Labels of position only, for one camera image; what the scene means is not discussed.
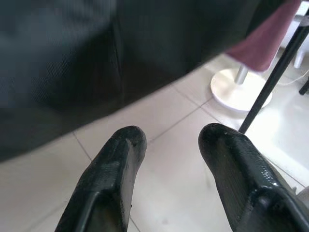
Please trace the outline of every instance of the white floor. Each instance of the white floor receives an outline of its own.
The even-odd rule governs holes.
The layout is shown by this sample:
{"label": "white floor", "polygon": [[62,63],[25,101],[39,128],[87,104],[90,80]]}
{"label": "white floor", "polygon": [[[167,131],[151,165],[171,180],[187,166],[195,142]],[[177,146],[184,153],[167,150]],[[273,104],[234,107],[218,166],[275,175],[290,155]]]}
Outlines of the white floor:
{"label": "white floor", "polygon": [[[197,138],[208,123],[238,129],[244,120],[245,115],[221,107],[209,90],[214,73],[238,66],[221,55],[107,118],[0,163],[0,231],[54,231],[90,159],[113,132],[127,125],[141,127],[148,139],[128,231],[231,231]],[[281,81],[304,71],[290,66]],[[309,185],[309,95],[298,94],[301,86],[276,87],[272,102],[247,133],[297,192]]]}

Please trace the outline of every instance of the white tile floor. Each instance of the white tile floor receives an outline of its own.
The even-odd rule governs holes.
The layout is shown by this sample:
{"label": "white tile floor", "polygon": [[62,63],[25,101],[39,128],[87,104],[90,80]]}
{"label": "white tile floor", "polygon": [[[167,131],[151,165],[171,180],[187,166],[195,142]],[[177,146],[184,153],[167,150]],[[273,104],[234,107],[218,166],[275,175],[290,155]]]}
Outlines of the white tile floor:
{"label": "white tile floor", "polygon": [[[54,231],[90,158],[113,132],[131,124],[145,131],[148,148],[136,179],[128,231],[230,231],[197,137],[208,123],[237,129],[244,120],[244,114],[221,107],[209,89],[217,71],[238,66],[221,55],[109,117],[0,163],[0,231]],[[304,69],[289,66],[282,81],[295,79]],[[300,87],[299,82],[276,87],[272,102],[247,133],[297,191],[309,185],[309,95],[299,96]]]}

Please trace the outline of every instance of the white cable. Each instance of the white cable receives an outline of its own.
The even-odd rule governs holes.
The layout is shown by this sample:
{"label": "white cable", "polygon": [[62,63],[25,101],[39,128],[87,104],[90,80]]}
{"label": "white cable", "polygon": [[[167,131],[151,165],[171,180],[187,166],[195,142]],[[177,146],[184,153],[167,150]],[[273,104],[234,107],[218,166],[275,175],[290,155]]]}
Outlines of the white cable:
{"label": "white cable", "polygon": [[301,78],[305,77],[306,74],[307,74],[308,72],[309,72],[309,69],[305,72],[304,75],[302,75],[302,76],[296,78],[295,80],[293,80],[293,81],[291,81],[291,82],[288,82],[288,83],[277,83],[277,85],[278,85],[278,86],[289,86],[290,84],[293,84],[294,82],[296,82],[296,81],[300,80]]}

